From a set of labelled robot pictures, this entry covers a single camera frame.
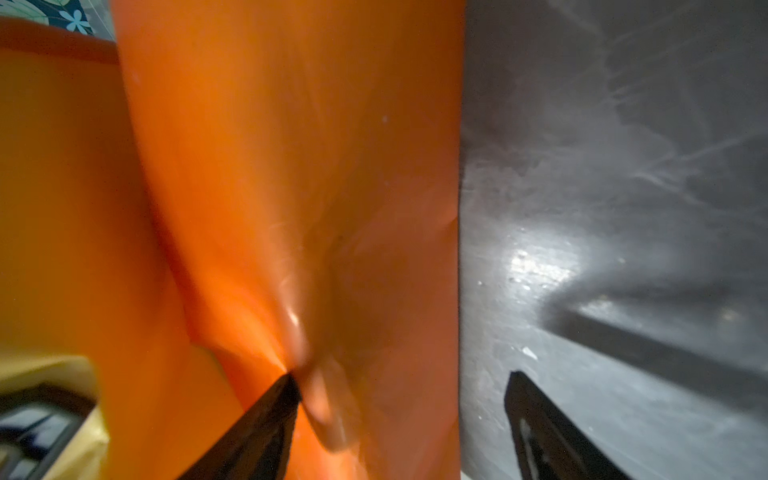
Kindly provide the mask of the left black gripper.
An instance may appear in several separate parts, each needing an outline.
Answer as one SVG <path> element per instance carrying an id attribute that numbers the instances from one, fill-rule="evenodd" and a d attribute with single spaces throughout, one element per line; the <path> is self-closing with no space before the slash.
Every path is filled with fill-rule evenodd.
<path id="1" fill-rule="evenodd" d="M 82 394 L 42 383 L 1 395 L 1 477 L 41 479 L 94 410 Z"/>

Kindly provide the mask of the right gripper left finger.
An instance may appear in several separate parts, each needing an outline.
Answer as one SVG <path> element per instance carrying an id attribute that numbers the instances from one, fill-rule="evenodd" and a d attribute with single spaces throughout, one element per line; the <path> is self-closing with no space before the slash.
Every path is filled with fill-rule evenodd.
<path id="1" fill-rule="evenodd" d="M 300 403 L 281 376 L 179 480 L 283 480 Z"/>

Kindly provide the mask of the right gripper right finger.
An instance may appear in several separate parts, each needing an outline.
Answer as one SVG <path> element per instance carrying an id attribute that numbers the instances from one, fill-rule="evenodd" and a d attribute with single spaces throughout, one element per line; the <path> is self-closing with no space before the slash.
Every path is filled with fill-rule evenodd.
<path id="1" fill-rule="evenodd" d="M 522 479 L 629 480 L 524 372 L 510 373 L 504 405 Z"/>

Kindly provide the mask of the yellow orange wrapping paper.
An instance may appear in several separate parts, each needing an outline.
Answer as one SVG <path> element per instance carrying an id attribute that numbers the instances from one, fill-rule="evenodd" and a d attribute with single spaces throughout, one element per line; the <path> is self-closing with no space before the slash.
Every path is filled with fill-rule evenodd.
<path id="1" fill-rule="evenodd" d="M 179 479 L 283 375 L 290 479 L 457 479 L 461 1 L 1 5 L 1 394 Z"/>

